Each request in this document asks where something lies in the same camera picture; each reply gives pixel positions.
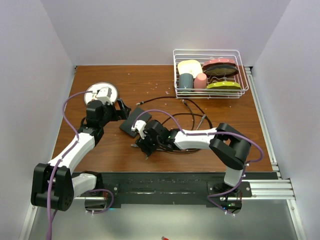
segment white plate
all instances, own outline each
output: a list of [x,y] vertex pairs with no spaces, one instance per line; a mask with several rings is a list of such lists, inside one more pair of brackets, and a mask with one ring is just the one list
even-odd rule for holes
[[113,86],[111,83],[108,83],[108,82],[99,82],[99,83],[96,83],[96,84],[92,85],[91,87],[89,87],[87,89],[87,91],[92,91],[92,92],[88,92],[88,93],[84,94],[85,104],[87,105],[90,101],[97,100],[96,95],[97,95],[98,90],[100,90],[101,88],[105,88],[105,87],[108,87],[111,89],[110,99],[111,99],[111,102],[114,104],[118,99],[118,91],[115,86]]

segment wooden table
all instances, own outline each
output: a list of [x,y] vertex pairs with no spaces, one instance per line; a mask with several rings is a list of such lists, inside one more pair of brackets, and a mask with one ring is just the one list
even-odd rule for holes
[[[172,65],[122,65],[122,66],[79,66],[77,68],[70,95],[85,91],[99,82],[109,82],[118,89],[124,103],[135,109],[136,103],[151,98],[175,96],[174,68]],[[258,119],[256,107],[248,90],[239,99],[195,99],[194,100],[212,121],[213,127],[219,123],[228,123],[242,134],[259,144],[265,157],[258,163],[251,164],[248,171],[272,171],[265,140]],[[189,104],[194,113],[201,113],[193,104]],[[171,114],[188,113],[188,109],[179,99],[159,99],[141,106],[144,110],[160,109]],[[68,102],[65,110],[67,118],[78,128],[86,115],[84,96],[80,95]],[[151,112],[152,119],[160,122],[167,116]],[[177,116],[184,129],[191,129],[192,116]],[[196,116],[195,126],[200,117]],[[224,172],[226,166],[210,150],[200,150],[193,154],[170,154],[155,152],[148,159],[139,148],[131,147],[135,140],[119,129],[122,121],[109,122],[104,128],[104,136],[97,147],[90,151],[77,166],[75,171],[95,172]],[[172,120],[167,128],[175,128]],[[203,122],[200,129],[208,129]],[[74,132],[62,121],[53,156],[60,153],[73,139]],[[260,156],[255,147],[251,148],[248,160]]]

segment white wall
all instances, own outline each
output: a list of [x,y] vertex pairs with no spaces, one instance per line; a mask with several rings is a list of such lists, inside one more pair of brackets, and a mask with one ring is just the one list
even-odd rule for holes
[[40,0],[0,2],[0,239],[16,240],[52,156],[73,66]]
[[290,0],[41,0],[77,65],[172,64],[172,51],[237,49],[253,66]]
[[291,0],[253,73],[283,177],[310,240],[319,239],[320,2]]

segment white wire rack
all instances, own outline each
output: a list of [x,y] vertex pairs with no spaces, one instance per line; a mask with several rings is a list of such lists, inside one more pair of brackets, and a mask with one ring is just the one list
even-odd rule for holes
[[[196,89],[179,88],[178,64],[185,60],[197,60],[201,65],[210,59],[228,58],[234,60],[239,73],[232,77],[217,78],[208,77],[208,84],[222,81],[238,83],[241,89]],[[195,49],[175,49],[173,50],[174,62],[174,89],[178,99],[198,98],[198,99],[238,99],[249,89],[249,83],[244,65],[237,50],[195,50]]]

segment cup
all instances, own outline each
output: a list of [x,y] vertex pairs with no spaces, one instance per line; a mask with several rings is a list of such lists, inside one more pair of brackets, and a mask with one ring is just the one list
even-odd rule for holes
[[194,79],[193,88],[194,89],[205,89],[207,87],[207,75],[205,73],[199,73]]

